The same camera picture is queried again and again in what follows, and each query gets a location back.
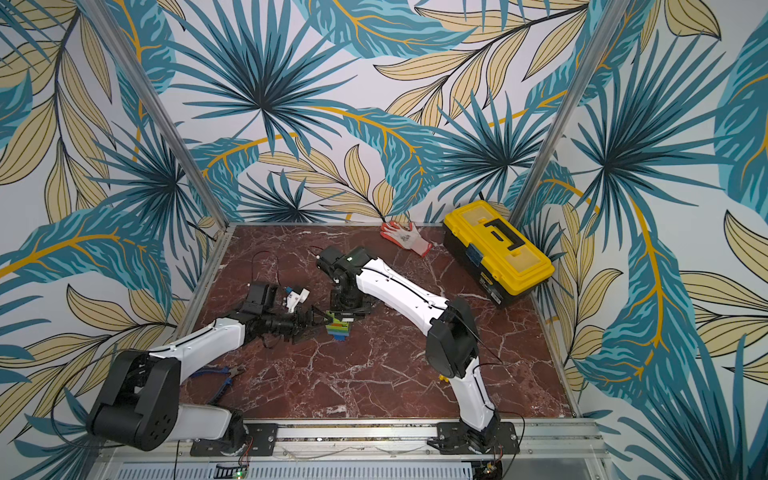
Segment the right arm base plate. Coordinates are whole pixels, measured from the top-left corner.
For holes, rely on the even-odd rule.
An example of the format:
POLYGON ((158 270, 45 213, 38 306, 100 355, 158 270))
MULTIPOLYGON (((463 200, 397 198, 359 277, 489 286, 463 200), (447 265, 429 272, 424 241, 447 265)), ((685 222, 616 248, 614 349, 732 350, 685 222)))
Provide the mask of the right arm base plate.
POLYGON ((511 422, 491 424, 483 431, 462 422, 440 422, 436 435, 426 443, 441 455, 512 455, 520 451, 519 436, 511 422))

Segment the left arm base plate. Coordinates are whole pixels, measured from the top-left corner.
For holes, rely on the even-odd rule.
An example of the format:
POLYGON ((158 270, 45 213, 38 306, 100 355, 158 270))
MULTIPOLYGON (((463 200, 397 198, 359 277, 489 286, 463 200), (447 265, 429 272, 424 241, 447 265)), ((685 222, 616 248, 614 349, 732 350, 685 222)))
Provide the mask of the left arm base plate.
POLYGON ((222 439, 194 440, 192 457, 269 457, 277 440, 276 423, 250 423, 229 430, 222 439))

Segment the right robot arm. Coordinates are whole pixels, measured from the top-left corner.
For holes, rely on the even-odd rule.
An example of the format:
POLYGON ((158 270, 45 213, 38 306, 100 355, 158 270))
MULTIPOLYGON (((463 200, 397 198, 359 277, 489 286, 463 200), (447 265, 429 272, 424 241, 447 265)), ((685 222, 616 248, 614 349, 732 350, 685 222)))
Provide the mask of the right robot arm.
POLYGON ((371 297, 424 334, 425 357, 447 378, 459 406, 459 421, 439 427, 428 444, 443 454, 491 452, 498 444, 501 420, 481 375, 480 336, 469 304, 429 292, 362 247, 346 254, 328 247, 317 255, 316 265, 333 282, 331 299, 337 306, 350 312, 371 297))

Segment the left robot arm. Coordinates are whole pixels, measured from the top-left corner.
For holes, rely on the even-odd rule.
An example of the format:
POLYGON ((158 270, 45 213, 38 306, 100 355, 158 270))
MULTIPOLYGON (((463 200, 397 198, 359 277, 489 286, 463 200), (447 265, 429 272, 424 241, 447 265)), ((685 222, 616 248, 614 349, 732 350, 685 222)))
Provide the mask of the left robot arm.
POLYGON ((129 349, 112 362, 86 420, 89 434, 142 451, 167 441, 211 441, 240 452, 248 433, 240 412, 180 402, 180 385, 218 357, 269 334, 297 343, 332 322, 317 307, 294 313, 231 311, 174 343, 129 349))

